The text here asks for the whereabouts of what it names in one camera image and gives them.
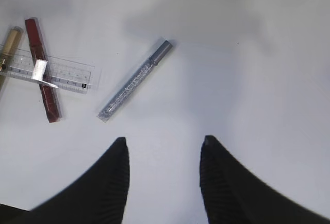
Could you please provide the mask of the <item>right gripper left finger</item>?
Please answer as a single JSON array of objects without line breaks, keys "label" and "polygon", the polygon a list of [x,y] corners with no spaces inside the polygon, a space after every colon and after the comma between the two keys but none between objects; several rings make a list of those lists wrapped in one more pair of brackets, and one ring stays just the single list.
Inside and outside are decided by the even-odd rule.
[{"label": "right gripper left finger", "polygon": [[1,206],[1,223],[122,223],[129,189],[124,137],[75,182],[30,211]]}]

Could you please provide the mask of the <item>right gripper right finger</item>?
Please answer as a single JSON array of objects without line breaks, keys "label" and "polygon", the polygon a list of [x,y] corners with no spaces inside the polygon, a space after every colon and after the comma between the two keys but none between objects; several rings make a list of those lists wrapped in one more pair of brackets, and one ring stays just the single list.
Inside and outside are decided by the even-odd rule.
[{"label": "right gripper right finger", "polygon": [[252,174],[212,135],[203,141],[199,172],[209,223],[329,223]]}]

